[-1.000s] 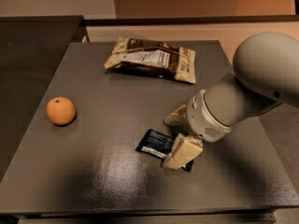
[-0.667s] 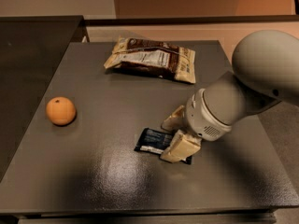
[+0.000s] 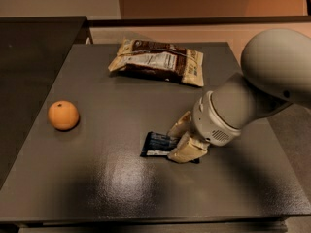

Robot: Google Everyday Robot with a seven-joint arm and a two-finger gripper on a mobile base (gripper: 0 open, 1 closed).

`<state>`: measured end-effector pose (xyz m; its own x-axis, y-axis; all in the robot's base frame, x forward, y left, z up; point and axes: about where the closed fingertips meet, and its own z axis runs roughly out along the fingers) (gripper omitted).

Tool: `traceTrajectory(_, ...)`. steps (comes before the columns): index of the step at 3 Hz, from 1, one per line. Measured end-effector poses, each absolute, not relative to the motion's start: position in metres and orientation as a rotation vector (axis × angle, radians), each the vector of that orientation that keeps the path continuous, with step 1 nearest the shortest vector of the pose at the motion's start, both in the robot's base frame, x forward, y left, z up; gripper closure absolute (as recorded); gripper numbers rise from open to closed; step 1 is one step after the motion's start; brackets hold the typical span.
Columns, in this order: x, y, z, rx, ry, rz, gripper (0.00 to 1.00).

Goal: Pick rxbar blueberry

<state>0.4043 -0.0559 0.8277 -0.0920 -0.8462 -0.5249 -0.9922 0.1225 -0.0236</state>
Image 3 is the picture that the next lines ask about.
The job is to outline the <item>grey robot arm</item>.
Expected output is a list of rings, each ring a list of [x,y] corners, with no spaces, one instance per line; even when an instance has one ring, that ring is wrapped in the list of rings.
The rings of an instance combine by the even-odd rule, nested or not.
[[[168,158],[194,161],[224,146],[251,122],[291,104],[311,107],[311,38],[290,29],[260,32],[241,54],[241,71],[208,91],[170,129],[177,147]]]

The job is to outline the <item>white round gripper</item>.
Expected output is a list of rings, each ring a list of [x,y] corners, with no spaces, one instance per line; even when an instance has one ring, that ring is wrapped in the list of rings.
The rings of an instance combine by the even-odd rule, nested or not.
[[[224,146],[241,135],[240,129],[228,125],[217,114],[212,103],[212,91],[208,91],[193,106],[192,112],[186,111],[169,129],[167,135],[180,138],[177,147],[169,152],[168,158],[177,163],[187,163],[204,156],[210,144]],[[193,131],[202,139],[191,135]]]

